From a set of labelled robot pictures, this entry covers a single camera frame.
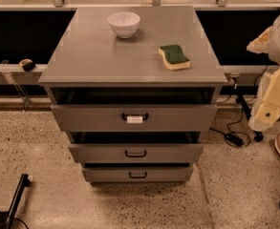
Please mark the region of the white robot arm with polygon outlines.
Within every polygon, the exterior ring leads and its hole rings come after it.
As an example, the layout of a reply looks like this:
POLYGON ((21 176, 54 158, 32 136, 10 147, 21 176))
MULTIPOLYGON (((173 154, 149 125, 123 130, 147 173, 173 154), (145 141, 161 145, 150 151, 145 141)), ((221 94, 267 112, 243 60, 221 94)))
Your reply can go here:
POLYGON ((274 73, 264 73, 257 92, 257 100, 250 112, 248 126, 261 132, 280 118, 280 15, 273 24, 247 45, 254 53, 266 53, 269 60, 279 65, 274 73))

